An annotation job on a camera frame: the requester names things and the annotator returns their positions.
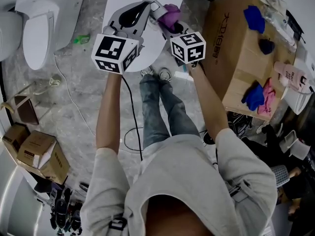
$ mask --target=toilet lid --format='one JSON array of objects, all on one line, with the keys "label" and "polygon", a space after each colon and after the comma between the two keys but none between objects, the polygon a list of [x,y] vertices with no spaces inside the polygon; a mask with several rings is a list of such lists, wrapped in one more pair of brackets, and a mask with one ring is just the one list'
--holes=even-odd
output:
[{"label": "toilet lid", "polygon": [[44,14],[27,20],[23,34],[25,59],[33,70],[40,69],[46,62],[52,35],[53,18]]}]

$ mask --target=person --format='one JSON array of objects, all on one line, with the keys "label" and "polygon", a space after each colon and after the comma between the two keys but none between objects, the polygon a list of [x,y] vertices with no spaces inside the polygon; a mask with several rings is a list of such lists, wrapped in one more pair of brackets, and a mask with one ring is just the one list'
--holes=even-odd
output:
[{"label": "person", "polygon": [[[140,82],[143,156],[132,186],[117,159],[122,76],[109,74],[96,128],[92,180],[81,209],[88,236],[258,236],[277,200],[270,168],[228,128],[223,104],[202,67],[188,66],[218,149],[217,171],[199,132],[172,93],[171,75],[151,68]],[[159,111],[168,114],[169,135]]]}]

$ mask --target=cardboard box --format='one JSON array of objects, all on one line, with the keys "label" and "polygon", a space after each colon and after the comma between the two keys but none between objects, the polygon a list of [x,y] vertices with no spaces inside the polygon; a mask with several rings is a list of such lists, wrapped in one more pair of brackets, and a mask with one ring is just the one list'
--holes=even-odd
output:
[{"label": "cardboard box", "polygon": [[15,161],[22,143],[29,135],[30,132],[25,125],[15,123],[3,136],[2,141]]},{"label": "cardboard box", "polygon": [[63,184],[70,168],[56,138],[33,131],[23,142],[17,159],[26,170]]},{"label": "cardboard box", "polygon": [[[244,10],[249,5],[256,5],[262,11],[263,3],[259,0],[211,2],[203,28],[203,37],[207,41],[203,65],[208,80],[227,110],[270,120],[284,92],[273,64],[276,61],[293,64],[295,54],[285,47],[271,24],[266,22],[263,34],[249,29],[244,16]],[[258,45],[261,38],[270,38],[275,42],[276,47],[271,54],[261,52]],[[241,100],[255,81],[264,86],[269,77],[276,91],[272,112],[271,115],[258,115]]]}]

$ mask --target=sneaker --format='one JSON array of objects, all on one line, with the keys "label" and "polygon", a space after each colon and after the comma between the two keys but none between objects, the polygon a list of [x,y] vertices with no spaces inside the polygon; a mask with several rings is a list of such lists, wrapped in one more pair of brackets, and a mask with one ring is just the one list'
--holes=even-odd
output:
[{"label": "sneaker", "polygon": [[142,71],[140,72],[140,74],[141,74],[142,77],[144,77],[144,76],[147,75],[147,74],[150,74],[150,75],[154,76],[156,73],[155,73],[155,71],[149,66],[148,68],[142,70]]},{"label": "sneaker", "polygon": [[168,70],[166,67],[162,68],[159,71],[159,79],[162,81],[171,82],[172,81],[172,75],[171,75],[170,70]]}]

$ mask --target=jeans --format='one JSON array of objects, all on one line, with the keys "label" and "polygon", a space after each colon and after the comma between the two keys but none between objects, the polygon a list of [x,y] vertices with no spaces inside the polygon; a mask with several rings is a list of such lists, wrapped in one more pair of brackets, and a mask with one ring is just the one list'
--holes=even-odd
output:
[{"label": "jeans", "polygon": [[147,74],[140,82],[140,93],[144,119],[143,148],[170,137],[159,111],[160,96],[168,115],[172,136],[199,136],[195,124],[186,114],[184,103],[173,94],[173,88],[168,81],[161,81],[158,77]]}]

